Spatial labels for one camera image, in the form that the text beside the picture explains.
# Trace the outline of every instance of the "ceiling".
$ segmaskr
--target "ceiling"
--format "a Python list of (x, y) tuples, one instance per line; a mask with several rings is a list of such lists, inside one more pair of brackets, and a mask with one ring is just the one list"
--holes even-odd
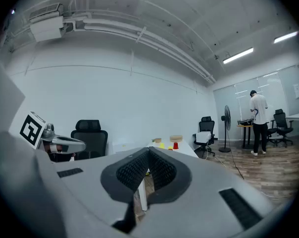
[[(276, 0), (20, 0), (10, 16), (6, 45), (14, 51), (35, 41), (27, 30), (29, 14), (55, 2), (63, 4), (65, 12), (89, 11), (93, 18), (146, 26), (189, 54), (216, 80), (289, 49), (291, 45), (272, 42), (298, 30)], [(228, 56), (250, 47), (253, 54), (223, 64)]]

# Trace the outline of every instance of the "wood plank flooring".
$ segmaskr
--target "wood plank flooring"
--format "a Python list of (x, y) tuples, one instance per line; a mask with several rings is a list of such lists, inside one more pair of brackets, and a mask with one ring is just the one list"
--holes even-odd
[[(223, 141), (215, 141), (211, 145), (215, 156), (226, 166), (227, 169), (234, 172), (239, 177), (240, 174), (234, 166), (232, 155), (237, 168), (240, 170), (245, 181), (253, 187), (265, 193), (272, 203), (276, 206), (291, 199), (295, 195), (299, 185), (299, 138), (292, 138), (294, 145), (283, 143), (278, 147), (273, 147), (272, 143), (267, 144), (266, 154), (262, 154), (259, 149), (258, 156), (253, 156), (250, 150), (241, 148), (241, 142), (231, 142), (232, 154), (221, 153), (219, 147), (224, 146)], [(201, 150), (195, 151), (198, 157), (202, 158)], [(221, 165), (220, 161), (208, 154), (208, 161), (213, 161)], [(151, 176), (145, 178), (146, 195), (154, 192), (154, 185)], [(135, 215), (137, 223), (142, 220), (146, 212), (142, 211), (138, 191), (134, 195)]]

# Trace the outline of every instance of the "chair headrest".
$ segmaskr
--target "chair headrest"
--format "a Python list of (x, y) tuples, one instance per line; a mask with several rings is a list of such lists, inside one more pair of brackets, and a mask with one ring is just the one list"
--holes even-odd
[(76, 124), (77, 131), (100, 131), (99, 120), (79, 120)]
[(281, 114), (281, 113), (283, 113), (284, 111), (282, 110), (282, 109), (277, 109), (277, 110), (275, 110), (275, 114)]
[(201, 121), (211, 121), (211, 117), (203, 117), (201, 118)]

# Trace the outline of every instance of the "white t-shirt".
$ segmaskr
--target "white t-shirt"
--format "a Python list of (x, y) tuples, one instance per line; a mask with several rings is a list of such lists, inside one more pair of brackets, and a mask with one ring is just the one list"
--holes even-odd
[(266, 123), (265, 109), (268, 108), (267, 101), (263, 95), (256, 94), (249, 101), (249, 107), (254, 110), (254, 122), (256, 124)]

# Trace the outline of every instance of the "black fan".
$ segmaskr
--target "black fan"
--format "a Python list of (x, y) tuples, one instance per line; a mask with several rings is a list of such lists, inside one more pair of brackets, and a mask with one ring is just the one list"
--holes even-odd
[(225, 138), (224, 138), (224, 147), (220, 147), (219, 152), (228, 153), (231, 151), (231, 148), (226, 147), (226, 145), (227, 145), (227, 130), (230, 130), (230, 128), (231, 128), (231, 115), (230, 115), (230, 109), (228, 106), (225, 106), (224, 116), (221, 116), (221, 120), (224, 121)]

